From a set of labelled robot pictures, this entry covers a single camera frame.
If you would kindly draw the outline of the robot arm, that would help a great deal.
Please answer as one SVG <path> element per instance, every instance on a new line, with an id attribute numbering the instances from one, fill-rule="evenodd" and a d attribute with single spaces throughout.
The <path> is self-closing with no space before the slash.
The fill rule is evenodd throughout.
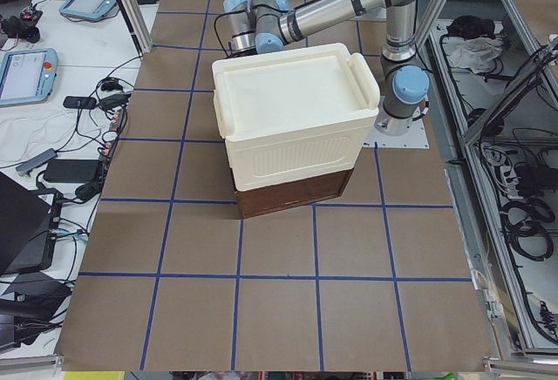
<path id="1" fill-rule="evenodd" d="M 390 85 L 376 120 L 376 128 L 390 136 L 405 134 L 421 119 L 415 111 L 426 90 L 419 85 L 426 75 L 413 64 L 418 53 L 416 15 L 418 0 L 310 0 L 295 8 L 289 0 L 225 0 L 233 35 L 232 56 L 278 52 L 288 44 L 328 29 L 368 11 L 386 11 L 382 52 L 384 78 Z"/>

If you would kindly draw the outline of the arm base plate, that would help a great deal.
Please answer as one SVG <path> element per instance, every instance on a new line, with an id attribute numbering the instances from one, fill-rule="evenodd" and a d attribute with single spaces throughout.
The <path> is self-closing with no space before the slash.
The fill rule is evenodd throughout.
<path id="1" fill-rule="evenodd" d="M 364 139 L 365 148 L 394 148 L 394 149 L 428 149 L 430 143 L 425 131 L 423 119 L 415 117 L 408 119 L 394 119 L 384 115 L 372 125 Z"/>

